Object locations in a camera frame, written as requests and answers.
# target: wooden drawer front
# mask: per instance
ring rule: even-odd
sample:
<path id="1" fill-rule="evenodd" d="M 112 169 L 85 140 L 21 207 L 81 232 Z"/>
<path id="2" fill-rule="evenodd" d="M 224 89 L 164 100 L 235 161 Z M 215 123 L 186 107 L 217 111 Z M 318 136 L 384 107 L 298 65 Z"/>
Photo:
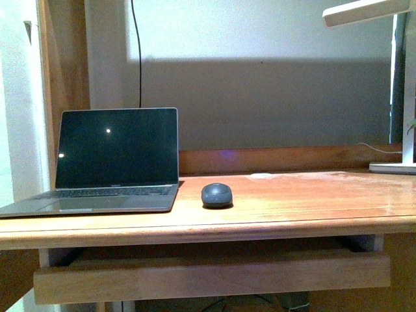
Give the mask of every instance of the wooden drawer front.
<path id="1" fill-rule="evenodd" d="M 352 253 L 336 248 L 283 253 L 272 250 L 268 255 L 253 255 L 252 251 L 218 254 L 221 252 L 205 257 L 192 256 L 192 253 L 170 257 L 165 253 L 162 257 L 139 259 L 81 259 L 67 267 L 41 269 L 34 275 L 36 303 L 189 298 L 390 285 L 390 261 L 382 253 Z"/>

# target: cable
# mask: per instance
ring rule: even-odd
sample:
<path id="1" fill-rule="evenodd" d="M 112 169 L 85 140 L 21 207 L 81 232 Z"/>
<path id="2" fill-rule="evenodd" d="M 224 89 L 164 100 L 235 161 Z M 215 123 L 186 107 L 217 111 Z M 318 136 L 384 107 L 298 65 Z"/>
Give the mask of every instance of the cable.
<path id="1" fill-rule="evenodd" d="M 135 21 L 135 29 L 136 29 L 136 36 L 137 36 L 137 44 L 138 44 L 138 67 L 140 70 L 138 76 L 138 107 L 142 108 L 142 48 L 140 46 L 140 36 L 138 35 L 138 28 L 137 28 L 137 20 L 135 14 L 135 5 L 134 1 L 131 0 L 131 12 L 133 13 L 133 20 Z"/>
<path id="2" fill-rule="evenodd" d="M 254 296 L 256 296 L 256 297 L 258 297 L 260 299 L 263 299 L 265 302 L 268 302 L 270 304 L 273 304 L 273 302 L 271 302 L 269 299 L 267 299 L 267 298 L 265 298 L 265 297 L 263 297 L 263 296 L 261 296 L 259 294 L 255 294 Z"/>
<path id="3" fill-rule="evenodd" d="M 214 302 L 213 304 L 208 305 L 207 307 L 203 308 L 201 312 L 206 312 L 209 310 L 210 307 L 215 306 L 216 304 L 219 304 L 220 302 L 223 302 L 225 298 L 219 299 L 218 301 Z"/>
<path id="4" fill-rule="evenodd" d="M 291 307 L 287 312 L 292 312 L 294 310 L 300 309 L 301 307 L 309 307 L 309 302 L 307 304 L 299 305 L 298 307 Z"/>
<path id="5" fill-rule="evenodd" d="M 226 307 L 227 307 L 227 301 L 226 301 L 226 304 L 224 304 L 224 306 L 222 307 L 221 312 L 224 312 L 226 310 Z"/>
<path id="6" fill-rule="evenodd" d="M 381 150 L 381 149 L 378 149 L 378 148 L 375 148 L 375 147 L 373 147 L 373 146 L 371 146 L 371 145 L 368 145 L 367 143 L 362 143 L 362 142 L 360 142 L 360 143 L 358 143 L 358 144 L 365 145 L 365 146 L 369 147 L 370 149 L 372 149 L 372 150 L 374 150 L 374 151 L 379 151 L 380 153 L 385 153 L 385 154 L 403 154 L 403 152 L 402 152 L 402 151 L 383 151 L 383 150 Z"/>

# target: laptop screen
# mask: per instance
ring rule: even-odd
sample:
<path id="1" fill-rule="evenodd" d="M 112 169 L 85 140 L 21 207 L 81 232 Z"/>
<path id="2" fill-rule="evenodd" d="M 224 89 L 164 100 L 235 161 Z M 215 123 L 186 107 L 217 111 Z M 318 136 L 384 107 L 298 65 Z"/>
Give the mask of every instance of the laptop screen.
<path id="1" fill-rule="evenodd" d="M 62 114 L 57 189 L 178 183 L 177 110 Z"/>

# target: laptop keyboard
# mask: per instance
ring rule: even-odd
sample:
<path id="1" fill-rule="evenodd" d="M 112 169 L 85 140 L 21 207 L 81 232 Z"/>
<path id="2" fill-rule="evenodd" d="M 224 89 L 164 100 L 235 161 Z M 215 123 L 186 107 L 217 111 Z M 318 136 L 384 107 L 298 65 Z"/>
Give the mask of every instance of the laptop keyboard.
<path id="1" fill-rule="evenodd" d="M 41 194 L 34 199 L 45 198 L 78 198 L 78 197 L 100 197 L 100 196 L 159 196 L 167 195 L 170 186 L 163 187 L 122 187 L 122 188 L 86 188 L 77 190 L 56 190 Z"/>

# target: silver laptop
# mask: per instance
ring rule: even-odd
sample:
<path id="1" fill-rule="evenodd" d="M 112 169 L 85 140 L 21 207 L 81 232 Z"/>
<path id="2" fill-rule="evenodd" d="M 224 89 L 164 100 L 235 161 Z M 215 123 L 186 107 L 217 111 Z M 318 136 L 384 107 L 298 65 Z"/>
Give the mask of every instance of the silver laptop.
<path id="1" fill-rule="evenodd" d="M 56 190 L 0 217 L 170 211 L 178 189 L 177 109 L 62 114 Z"/>

